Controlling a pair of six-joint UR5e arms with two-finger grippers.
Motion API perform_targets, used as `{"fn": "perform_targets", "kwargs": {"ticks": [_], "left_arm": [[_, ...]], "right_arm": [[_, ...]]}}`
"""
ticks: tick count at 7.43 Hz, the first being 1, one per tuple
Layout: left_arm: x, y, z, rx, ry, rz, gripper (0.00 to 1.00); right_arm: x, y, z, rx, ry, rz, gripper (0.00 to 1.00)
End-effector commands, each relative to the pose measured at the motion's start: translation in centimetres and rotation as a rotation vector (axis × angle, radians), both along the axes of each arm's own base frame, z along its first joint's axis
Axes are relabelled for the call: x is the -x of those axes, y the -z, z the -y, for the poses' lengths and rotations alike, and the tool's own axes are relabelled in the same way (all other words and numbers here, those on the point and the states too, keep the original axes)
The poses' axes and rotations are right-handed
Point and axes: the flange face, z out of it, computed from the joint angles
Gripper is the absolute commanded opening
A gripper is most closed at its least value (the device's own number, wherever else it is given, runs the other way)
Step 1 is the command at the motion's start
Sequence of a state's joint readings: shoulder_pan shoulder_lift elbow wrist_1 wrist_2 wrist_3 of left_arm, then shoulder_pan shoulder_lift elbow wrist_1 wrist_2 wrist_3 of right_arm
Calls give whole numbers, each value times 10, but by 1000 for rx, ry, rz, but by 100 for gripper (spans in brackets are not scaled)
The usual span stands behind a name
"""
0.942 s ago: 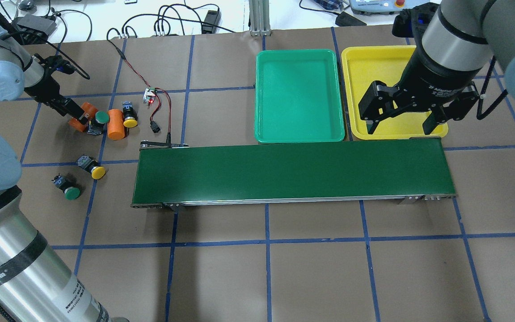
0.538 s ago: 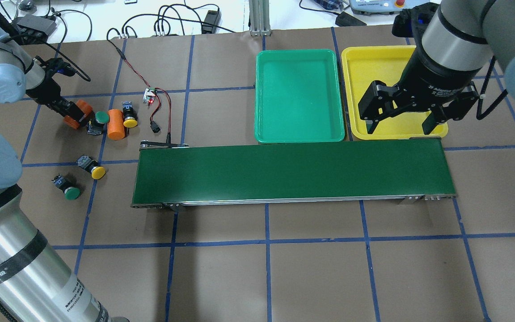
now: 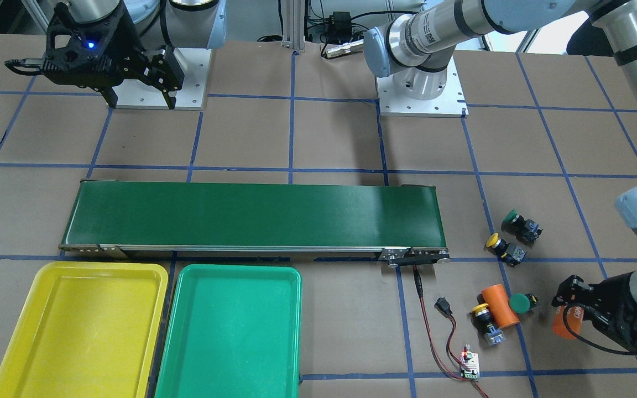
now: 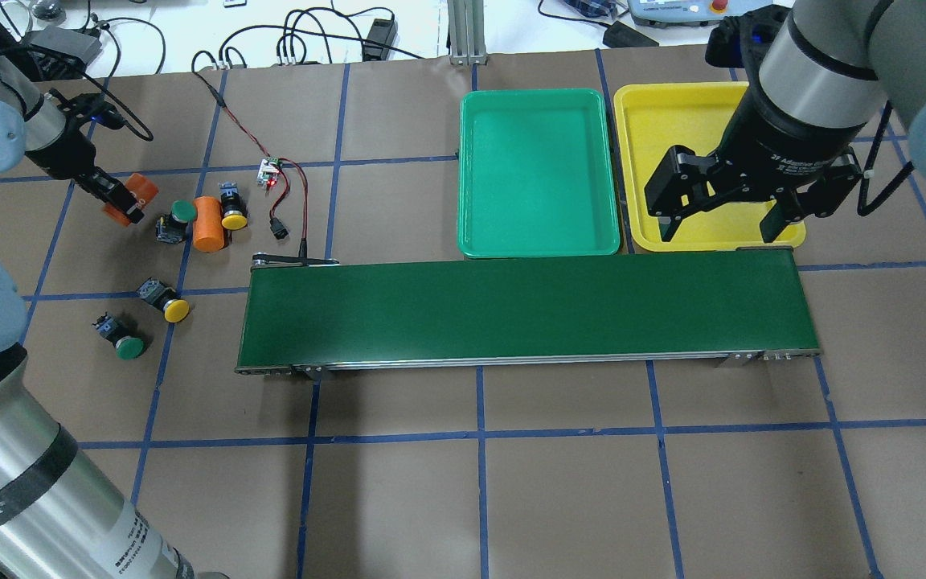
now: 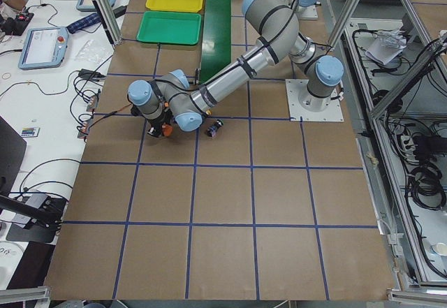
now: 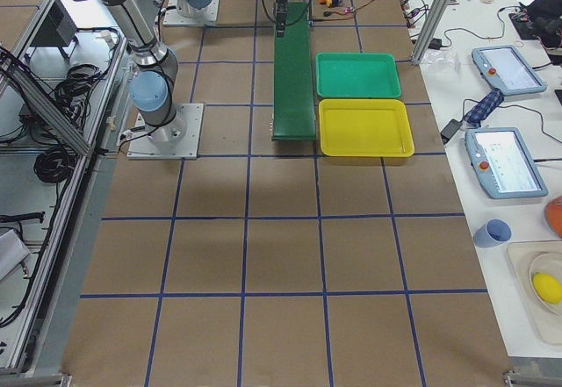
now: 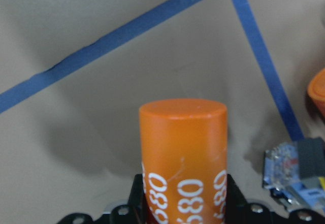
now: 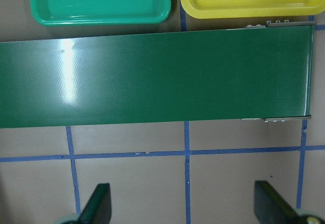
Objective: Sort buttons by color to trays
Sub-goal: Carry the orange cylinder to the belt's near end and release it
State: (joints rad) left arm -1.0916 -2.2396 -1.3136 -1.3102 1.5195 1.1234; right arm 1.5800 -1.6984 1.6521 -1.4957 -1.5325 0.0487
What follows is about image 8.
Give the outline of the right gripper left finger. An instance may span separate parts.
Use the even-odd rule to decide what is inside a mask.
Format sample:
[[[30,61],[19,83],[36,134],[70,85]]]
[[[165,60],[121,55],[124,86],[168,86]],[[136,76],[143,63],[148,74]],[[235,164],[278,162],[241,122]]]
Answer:
[[[112,217],[111,191],[109,183],[96,186],[85,208],[79,215],[77,223],[106,223]]]

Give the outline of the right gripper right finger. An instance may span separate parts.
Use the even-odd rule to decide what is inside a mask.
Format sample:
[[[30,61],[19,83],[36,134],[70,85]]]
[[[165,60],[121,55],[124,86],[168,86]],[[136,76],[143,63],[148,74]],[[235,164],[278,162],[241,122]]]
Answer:
[[[253,210],[259,223],[304,223],[304,217],[267,181],[254,183]]]

